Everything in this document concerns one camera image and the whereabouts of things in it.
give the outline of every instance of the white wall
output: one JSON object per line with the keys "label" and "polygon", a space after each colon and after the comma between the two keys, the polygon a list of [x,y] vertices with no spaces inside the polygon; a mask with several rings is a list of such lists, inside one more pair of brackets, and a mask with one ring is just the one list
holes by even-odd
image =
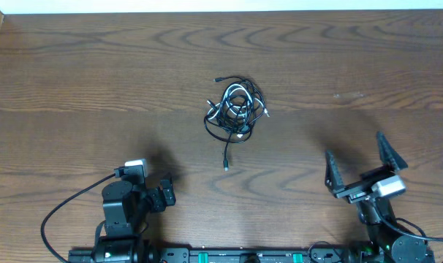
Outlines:
{"label": "white wall", "polygon": [[443,9],[443,0],[0,0],[4,14]]}

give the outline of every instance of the tangled cable bundle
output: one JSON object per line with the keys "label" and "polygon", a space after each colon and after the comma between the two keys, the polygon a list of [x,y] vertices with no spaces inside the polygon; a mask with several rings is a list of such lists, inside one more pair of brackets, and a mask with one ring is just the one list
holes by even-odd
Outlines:
{"label": "tangled cable bundle", "polygon": [[[218,77],[213,81],[217,83],[231,78],[237,78],[239,81],[235,81],[225,88],[218,104],[214,104],[210,100],[207,101],[211,109],[204,117],[204,126],[207,132],[214,138],[226,143],[223,160],[225,171],[228,170],[228,145],[249,140],[256,121],[264,113],[270,117],[265,107],[264,97],[252,81],[242,77]],[[225,130],[229,134],[228,138],[225,139],[214,134],[208,128],[207,123]],[[234,134],[236,134],[238,140],[232,140]]]}

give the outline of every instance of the cable connector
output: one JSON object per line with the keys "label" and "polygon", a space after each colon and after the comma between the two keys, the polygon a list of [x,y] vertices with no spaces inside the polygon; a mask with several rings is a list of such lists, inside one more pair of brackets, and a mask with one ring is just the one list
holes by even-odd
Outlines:
{"label": "cable connector", "polygon": [[224,167],[225,171],[228,170],[228,160],[227,159],[223,160],[223,167]]}

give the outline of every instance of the wooden table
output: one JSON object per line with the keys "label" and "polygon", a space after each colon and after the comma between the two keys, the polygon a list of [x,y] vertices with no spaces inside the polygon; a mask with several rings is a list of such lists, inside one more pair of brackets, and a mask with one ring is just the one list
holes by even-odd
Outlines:
{"label": "wooden table", "polygon": [[[207,99],[244,75],[265,96],[252,138],[204,129]],[[148,237],[193,247],[308,247],[367,238],[324,186],[380,165],[376,131],[409,163],[397,216],[443,237],[443,11],[9,15],[0,35],[0,262],[55,262],[39,225],[126,160],[178,202]],[[46,226],[66,256],[103,220],[95,188]],[[443,243],[431,243],[443,260]]]}

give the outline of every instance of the green tape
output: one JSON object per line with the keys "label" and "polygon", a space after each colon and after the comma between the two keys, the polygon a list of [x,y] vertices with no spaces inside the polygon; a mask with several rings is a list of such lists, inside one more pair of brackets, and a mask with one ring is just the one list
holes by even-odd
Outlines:
{"label": "green tape", "polygon": [[293,254],[293,263],[303,263],[303,255]]}
{"label": "green tape", "polygon": [[208,263],[208,253],[199,253],[199,263]]}

